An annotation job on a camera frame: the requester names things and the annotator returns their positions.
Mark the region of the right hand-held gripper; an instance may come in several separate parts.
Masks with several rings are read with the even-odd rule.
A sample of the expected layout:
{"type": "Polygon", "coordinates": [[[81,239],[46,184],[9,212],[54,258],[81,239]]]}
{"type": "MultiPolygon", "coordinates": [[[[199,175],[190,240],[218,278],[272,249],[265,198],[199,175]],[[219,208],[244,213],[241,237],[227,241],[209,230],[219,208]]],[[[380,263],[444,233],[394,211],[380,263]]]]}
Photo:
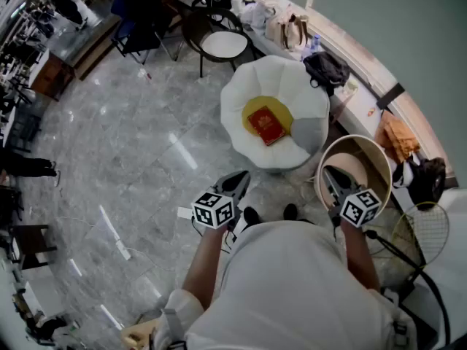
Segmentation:
{"type": "Polygon", "coordinates": [[[340,190],[361,188],[354,176],[347,171],[327,165],[323,169],[323,183],[325,203],[333,205],[339,199],[339,202],[329,211],[335,227],[340,226],[340,222],[345,220],[355,228],[361,228],[378,214],[382,202],[370,188],[349,194],[346,198],[343,196],[339,198],[340,190]]]}

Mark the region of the black chair with white seat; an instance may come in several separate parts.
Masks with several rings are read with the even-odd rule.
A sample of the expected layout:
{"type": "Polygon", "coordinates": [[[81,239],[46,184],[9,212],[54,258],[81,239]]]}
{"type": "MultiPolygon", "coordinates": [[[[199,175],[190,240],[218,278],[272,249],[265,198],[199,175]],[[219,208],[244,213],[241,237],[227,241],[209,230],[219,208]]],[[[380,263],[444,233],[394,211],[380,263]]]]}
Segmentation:
{"type": "Polygon", "coordinates": [[[199,54],[199,75],[203,75],[204,60],[229,63],[236,70],[235,60],[247,51],[256,60],[251,38],[240,19],[228,9],[201,8],[191,12],[182,24],[182,36],[191,50],[199,54]]]}

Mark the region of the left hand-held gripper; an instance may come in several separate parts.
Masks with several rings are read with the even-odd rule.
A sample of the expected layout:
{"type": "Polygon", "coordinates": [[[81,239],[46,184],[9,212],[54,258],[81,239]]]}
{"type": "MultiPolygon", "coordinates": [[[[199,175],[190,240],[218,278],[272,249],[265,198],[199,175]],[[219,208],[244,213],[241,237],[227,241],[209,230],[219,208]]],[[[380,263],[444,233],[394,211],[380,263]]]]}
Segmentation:
{"type": "Polygon", "coordinates": [[[212,229],[234,229],[241,215],[239,202],[250,182],[249,171],[236,171],[220,178],[217,186],[200,192],[191,203],[196,223],[212,229]]]}

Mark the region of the red book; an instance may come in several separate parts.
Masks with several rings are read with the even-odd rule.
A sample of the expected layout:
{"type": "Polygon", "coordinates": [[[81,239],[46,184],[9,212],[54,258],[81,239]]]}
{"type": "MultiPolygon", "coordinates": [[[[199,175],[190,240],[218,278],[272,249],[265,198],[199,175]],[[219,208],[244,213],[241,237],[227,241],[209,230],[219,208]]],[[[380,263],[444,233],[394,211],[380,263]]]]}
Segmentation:
{"type": "Polygon", "coordinates": [[[286,135],[286,130],[267,106],[253,112],[247,120],[266,146],[274,144],[286,135]]]}

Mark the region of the yellow badminton racket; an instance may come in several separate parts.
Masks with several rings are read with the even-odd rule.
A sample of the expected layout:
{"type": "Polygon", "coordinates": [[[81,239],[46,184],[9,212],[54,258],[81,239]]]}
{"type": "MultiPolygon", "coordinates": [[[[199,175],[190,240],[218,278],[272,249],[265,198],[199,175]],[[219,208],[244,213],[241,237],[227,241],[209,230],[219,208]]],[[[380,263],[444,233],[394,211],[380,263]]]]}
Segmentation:
{"type": "Polygon", "coordinates": [[[391,242],[422,267],[433,262],[449,236],[449,218],[443,207],[422,202],[406,210],[393,228],[391,242]]]}

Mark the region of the black backpack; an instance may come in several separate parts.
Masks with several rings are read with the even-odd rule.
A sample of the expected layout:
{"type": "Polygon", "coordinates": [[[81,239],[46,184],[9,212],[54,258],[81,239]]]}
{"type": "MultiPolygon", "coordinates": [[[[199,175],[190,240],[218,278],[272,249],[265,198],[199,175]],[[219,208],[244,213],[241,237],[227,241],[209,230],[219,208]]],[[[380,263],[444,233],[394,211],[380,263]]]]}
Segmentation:
{"type": "Polygon", "coordinates": [[[321,87],[329,97],[334,90],[343,87],[350,78],[350,67],[346,61],[333,53],[322,51],[305,57],[306,72],[313,88],[321,87]]]}

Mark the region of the blue folding chair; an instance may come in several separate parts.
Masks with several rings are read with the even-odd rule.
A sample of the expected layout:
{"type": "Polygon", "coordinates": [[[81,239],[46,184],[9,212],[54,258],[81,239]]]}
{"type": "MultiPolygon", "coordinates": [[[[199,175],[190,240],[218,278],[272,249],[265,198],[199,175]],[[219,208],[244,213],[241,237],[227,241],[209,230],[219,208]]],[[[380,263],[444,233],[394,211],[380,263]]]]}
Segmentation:
{"type": "Polygon", "coordinates": [[[182,43],[170,51],[164,39],[178,39],[174,31],[181,26],[183,15],[175,0],[113,0],[111,13],[120,18],[112,44],[118,52],[145,64],[151,50],[158,48],[177,61],[182,43]]]}

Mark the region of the black and white bag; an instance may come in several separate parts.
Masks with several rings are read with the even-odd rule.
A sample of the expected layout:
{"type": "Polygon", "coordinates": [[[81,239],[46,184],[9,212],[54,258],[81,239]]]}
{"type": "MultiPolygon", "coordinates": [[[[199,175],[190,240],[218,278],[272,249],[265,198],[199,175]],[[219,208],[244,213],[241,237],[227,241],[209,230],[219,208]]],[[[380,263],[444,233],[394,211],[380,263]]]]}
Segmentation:
{"type": "Polygon", "coordinates": [[[420,211],[432,209],[445,188],[446,164],[442,157],[418,159],[409,156],[391,166],[393,186],[408,189],[409,197],[420,211]]]}

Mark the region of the white plastic bag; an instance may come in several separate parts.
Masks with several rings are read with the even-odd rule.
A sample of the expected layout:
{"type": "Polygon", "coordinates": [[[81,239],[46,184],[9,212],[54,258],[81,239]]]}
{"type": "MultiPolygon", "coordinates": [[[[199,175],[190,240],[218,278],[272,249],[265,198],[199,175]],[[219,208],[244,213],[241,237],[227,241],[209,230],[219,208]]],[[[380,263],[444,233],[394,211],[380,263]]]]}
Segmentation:
{"type": "Polygon", "coordinates": [[[240,13],[240,21],[255,30],[264,30],[266,22],[276,14],[274,5],[255,2],[247,4],[240,13]]]}

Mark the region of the beige tote bag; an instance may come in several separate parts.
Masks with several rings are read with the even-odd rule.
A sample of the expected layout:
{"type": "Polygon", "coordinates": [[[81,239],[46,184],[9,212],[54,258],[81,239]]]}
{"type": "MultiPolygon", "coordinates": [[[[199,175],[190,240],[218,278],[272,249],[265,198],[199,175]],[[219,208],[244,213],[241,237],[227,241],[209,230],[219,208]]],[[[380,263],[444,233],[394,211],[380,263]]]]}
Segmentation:
{"type": "Polygon", "coordinates": [[[285,50],[294,50],[297,46],[308,44],[307,15],[281,13],[266,21],[265,37],[285,50]]]}

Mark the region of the person's right forearm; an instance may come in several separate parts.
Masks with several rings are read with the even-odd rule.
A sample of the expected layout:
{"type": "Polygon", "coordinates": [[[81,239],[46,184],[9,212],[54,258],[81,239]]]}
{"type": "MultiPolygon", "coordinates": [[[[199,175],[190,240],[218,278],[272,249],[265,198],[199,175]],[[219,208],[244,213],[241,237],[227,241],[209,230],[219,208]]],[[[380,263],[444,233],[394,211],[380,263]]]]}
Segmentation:
{"type": "Polygon", "coordinates": [[[347,265],[351,274],[367,289],[380,291],[380,283],[363,231],[343,219],[347,265]]]}

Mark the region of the clear water bottle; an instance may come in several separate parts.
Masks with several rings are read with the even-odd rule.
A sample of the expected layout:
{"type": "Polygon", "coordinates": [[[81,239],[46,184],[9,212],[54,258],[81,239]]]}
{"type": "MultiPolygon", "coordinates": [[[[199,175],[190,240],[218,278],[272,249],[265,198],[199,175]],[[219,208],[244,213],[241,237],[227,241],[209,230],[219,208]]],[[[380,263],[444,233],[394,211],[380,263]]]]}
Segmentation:
{"type": "Polygon", "coordinates": [[[305,58],[309,57],[310,55],[315,54],[320,50],[320,40],[321,37],[318,34],[315,34],[304,46],[301,52],[301,60],[303,61],[305,58]]]}

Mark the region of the fried egg shaped cushion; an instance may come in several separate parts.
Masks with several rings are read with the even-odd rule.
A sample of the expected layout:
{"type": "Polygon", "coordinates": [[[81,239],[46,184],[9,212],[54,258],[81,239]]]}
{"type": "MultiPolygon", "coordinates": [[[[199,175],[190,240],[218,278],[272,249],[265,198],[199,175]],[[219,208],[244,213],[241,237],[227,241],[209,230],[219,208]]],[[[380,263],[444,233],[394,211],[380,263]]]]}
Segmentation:
{"type": "Polygon", "coordinates": [[[328,136],[329,108],[327,93],[310,85],[304,64],[275,55],[242,64],[220,95],[220,121],[233,148],[270,172],[297,169],[316,156],[328,136]],[[247,120],[263,106],[286,130],[270,146],[247,120]]]}

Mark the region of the orange cloth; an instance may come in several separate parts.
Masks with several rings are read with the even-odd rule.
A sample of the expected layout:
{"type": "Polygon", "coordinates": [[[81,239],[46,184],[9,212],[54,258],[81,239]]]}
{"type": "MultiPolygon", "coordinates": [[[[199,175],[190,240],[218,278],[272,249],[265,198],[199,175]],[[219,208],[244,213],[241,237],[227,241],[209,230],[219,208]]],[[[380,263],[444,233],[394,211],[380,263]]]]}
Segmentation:
{"type": "Polygon", "coordinates": [[[420,150],[420,143],[408,125],[387,110],[382,113],[374,139],[396,163],[420,150]]]}

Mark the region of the person's white shirt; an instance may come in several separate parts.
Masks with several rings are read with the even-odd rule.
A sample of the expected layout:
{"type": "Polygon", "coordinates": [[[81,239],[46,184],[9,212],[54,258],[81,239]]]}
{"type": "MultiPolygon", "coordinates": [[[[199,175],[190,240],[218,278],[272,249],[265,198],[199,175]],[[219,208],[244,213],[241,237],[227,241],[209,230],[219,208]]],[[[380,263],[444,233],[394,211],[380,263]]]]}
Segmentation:
{"type": "Polygon", "coordinates": [[[152,350],[417,350],[411,317],[349,271],[346,246],[303,221],[237,238],[204,310],[180,287],[152,350]]]}

